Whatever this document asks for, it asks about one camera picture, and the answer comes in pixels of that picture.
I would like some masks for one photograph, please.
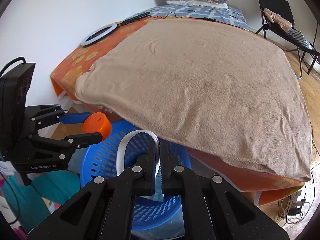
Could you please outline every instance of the teal cloth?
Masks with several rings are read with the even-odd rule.
[[[15,176],[7,179],[17,196],[20,215],[19,222],[26,233],[46,219],[50,212],[43,198],[62,205],[80,190],[80,179],[70,171],[52,171],[39,176],[32,181],[31,186],[21,186]],[[18,205],[10,186],[5,183],[1,190],[15,216],[18,215]]]

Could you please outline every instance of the beige blanket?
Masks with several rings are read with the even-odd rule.
[[[77,98],[226,163],[310,179],[311,127],[281,49],[230,25],[153,20],[99,58]]]

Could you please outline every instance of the metal rivet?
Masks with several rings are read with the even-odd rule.
[[[134,166],[134,167],[132,167],[132,171],[133,172],[140,172],[140,171],[142,171],[142,168],[140,166]]]
[[[104,181],[104,178],[101,176],[98,176],[98,177],[95,177],[93,181],[97,184],[100,184]]]
[[[212,180],[213,180],[213,182],[215,182],[215,183],[221,183],[221,182],[222,182],[222,178],[221,178],[220,176],[218,176],[218,175],[213,176],[213,177],[212,177]]]
[[[183,172],[183,171],[184,171],[184,167],[178,165],[178,166],[175,166],[174,170],[175,170],[176,172]]]

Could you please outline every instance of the blue checkered mattress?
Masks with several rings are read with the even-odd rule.
[[[167,16],[170,12],[175,12],[177,17],[179,16],[189,16],[195,18],[211,18],[219,22],[230,24],[248,30],[247,23],[242,14],[242,11],[237,8],[229,7],[229,9],[220,9],[207,6],[197,6],[197,5],[160,5],[153,7],[145,12],[150,12],[151,16]]]

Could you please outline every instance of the orange cap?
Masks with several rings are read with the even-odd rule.
[[[102,140],[108,138],[112,131],[112,125],[104,113],[94,113],[90,115],[83,123],[82,130],[84,133],[99,132]]]

